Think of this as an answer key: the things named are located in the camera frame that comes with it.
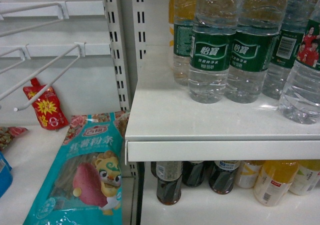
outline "blue package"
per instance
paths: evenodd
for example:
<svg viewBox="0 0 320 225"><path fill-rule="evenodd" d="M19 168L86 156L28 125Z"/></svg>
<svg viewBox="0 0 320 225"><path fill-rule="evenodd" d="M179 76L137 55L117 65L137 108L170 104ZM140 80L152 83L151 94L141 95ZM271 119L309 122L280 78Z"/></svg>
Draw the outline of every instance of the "blue package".
<svg viewBox="0 0 320 225"><path fill-rule="evenodd" d="M24 225L122 225L128 111L73 116Z"/></svg>
<svg viewBox="0 0 320 225"><path fill-rule="evenodd" d="M12 184L13 177L10 173L11 169L11 166L0 151L0 198Z"/></svg>

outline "green bottle label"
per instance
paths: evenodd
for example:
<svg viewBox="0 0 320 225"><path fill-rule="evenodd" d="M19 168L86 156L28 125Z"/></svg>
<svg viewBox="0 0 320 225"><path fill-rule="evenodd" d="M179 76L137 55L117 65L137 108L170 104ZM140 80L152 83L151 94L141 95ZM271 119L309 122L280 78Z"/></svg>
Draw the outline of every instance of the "green bottle label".
<svg viewBox="0 0 320 225"><path fill-rule="evenodd" d="M320 71L319 39L320 23L314 20L309 20L299 52L296 56L297 62L302 63L317 71Z"/></svg>
<svg viewBox="0 0 320 225"><path fill-rule="evenodd" d="M232 45L230 65L248 72L267 70L275 38L276 35L258 36L237 32Z"/></svg>
<svg viewBox="0 0 320 225"><path fill-rule="evenodd" d="M303 33L280 30L272 53L271 63L291 69L299 52Z"/></svg>
<svg viewBox="0 0 320 225"><path fill-rule="evenodd" d="M203 71L224 71L229 59L234 35L210 35L194 32L191 45L191 66Z"/></svg>
<svg viewBox="0 0 320 225"><path fill-rule="evenodd" d="M174 54L189 57L191 50L192 25L174 24Z"/></svg>

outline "plastic packaging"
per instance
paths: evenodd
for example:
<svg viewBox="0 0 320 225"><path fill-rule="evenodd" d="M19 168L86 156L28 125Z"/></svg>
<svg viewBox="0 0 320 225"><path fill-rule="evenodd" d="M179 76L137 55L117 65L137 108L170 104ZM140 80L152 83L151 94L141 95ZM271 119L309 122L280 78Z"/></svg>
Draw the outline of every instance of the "plastic packaging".
<svg viewBox="0 0 320 225"><path fill-rule="evenodd" d="M12 184L11 166L0 151L0 198Z"/></svg>
<svg viewBox="0 0 320 225"><path fill-rule="evenodd" d="M72 118L24 225L122 224L119 159L128 119L128 111Z"/></svg>
<svg viewBox="0 0 320 225"><path fill-rule="evenodd" d="M306 27L302 42L304 59L296 59L285 83L278 110L287 119L300 124L315 124L320 120L320 0Z"/></svg>
<svg viewBox="0 0 320 225"><path fill-rule="evenodd" d="M0 151L8 147L10 142L18 135L27 131L25 127L20 126L0 126Z"/></svg>
<svg viewBox="0 0 320 225"><path fill-rule="evenodd" d="M241 161L234 183L243 189L252 188L264 163L264 160Z"/></svg>
<svg viewBox="0 0 320 225"><path fill-rule="evenodd" d="M211 104L226 87L241 0L197 0L188 87L193 100Z"/></svg>
<svg viewBox="0 0 320 225"><path fill-rule="evenodd" d="M174 80L183 86L188 85L192 26L196 0L174 0Z"/></svg>
<svg viewBox="0 0 320 225"><path fill-rule="evenodd" d="M267 160L254 185L255 198L265 206L276 206L289 190L298 171L296 160Z"/></svg>
<svg viewBox="0 0 320 225"><path fill-rule="evenodd" d="M225 96L252 103L262 91L288 0L242 0Z"/></svg>
<svg viewBox="0 0 320 225"><path fill-rule="evenodd" d="M31 79L32 86L23 87L23 92L30 100L46 85L40 85L37 78ZM59 130L69 125L55 90L49 87L35 102L32 103L36 118L42 128L47 130Z"/></svg>
<svg viewBox="0 0 320 225"><path fill-rule="evenodd" d="M205 179L205 161L184 161L182 169L182 182L188 187L195 188Z"/></svg>
<svg viewBox="0 0 320 225"><path fill-rule="evenodd" d="M289 0L281 30L268 66L262 93L278 100L296 57L303 52L301 41L317 0Z"/></svg>
<svg viewBox="0 0 320 225"><path fill-rule="evenodd" d="M297 195L308 195L320 179L320 160L298 160L299 170L289 191Z"/></svg>
<svg viewBox="0 0 320 225"><path fill-rule="evenodd" d="M156 197L164 205L174 205L181 197L182 161L157 161Z"/></svg>
<svg viewBox="0 0 320 225"><path fill-rule="evenodd" d="M209 178L210 188L217 194L228 194L234 187L240 161L223 160L214 161L213 169Z"/></svg>

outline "snack bag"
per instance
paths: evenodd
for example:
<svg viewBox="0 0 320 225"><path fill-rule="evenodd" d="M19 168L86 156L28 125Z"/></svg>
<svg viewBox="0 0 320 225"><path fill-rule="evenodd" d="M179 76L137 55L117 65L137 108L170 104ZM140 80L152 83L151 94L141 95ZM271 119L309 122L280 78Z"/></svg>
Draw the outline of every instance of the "snack bag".
<svg viewBox="0 0 320 225"><path fill-rule="evenodd" d="M37 78L30 80L32 86L23 87L23 92L30 100L46 85L40 85ZM47 130L58 130L69 124L60 108L60 101L55 90L49 87L34 103L36 118L41 127Z"/></svg>
<svg viewBox="0 0 320 225"><path fill-rule="evenodd" d="M128 111L73 116L24 225L121 225Z"/></svg>
<svg viewBox="0 0 320 225"><path fill-rule="evenodd" d="M0 151L5 149L16 136L27 131L25 127L20 126L0 126Z"/></svg>

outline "red label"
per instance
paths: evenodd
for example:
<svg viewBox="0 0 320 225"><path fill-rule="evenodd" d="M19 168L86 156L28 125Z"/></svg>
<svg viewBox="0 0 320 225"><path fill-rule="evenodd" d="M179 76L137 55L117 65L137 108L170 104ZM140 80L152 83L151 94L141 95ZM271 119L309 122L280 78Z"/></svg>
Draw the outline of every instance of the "red label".
<svg viewBox="0 0 320 225"><path fill-rule="evenodd" d="M83 136L89 137L89 136L95 136L98 134L102 134L108 130L108 126L109 125L90 127L84 131Z"/></svg>
<svg viewBox="0 0 320 225"><path fill-rule="evenodd" d="M277 187L280 187L281 186L281 183L278 183L276 181L271 181L271 184L277 186Z"/></svg>

